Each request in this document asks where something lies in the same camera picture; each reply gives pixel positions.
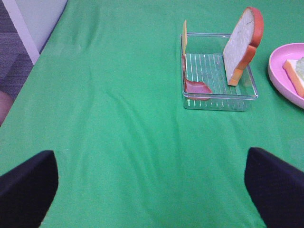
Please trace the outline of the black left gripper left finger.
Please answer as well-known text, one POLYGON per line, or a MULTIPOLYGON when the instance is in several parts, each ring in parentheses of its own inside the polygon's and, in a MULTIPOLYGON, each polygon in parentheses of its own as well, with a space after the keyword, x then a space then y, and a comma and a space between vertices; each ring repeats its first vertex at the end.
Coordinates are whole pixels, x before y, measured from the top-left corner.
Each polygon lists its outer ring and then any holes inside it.
POLYGON ((53 151, 42 151, 0 177, 0 226, 38 228, 58 188, 53 151))

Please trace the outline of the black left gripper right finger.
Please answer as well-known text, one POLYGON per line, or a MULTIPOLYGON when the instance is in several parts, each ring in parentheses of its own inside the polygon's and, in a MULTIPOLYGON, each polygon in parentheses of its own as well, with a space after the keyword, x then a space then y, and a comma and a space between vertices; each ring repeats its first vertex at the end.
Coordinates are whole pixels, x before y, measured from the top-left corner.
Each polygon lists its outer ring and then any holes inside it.
POLYGON ((304 173, 272 153, 248 150, 245 187, 268 228, 304 226, 304 173))

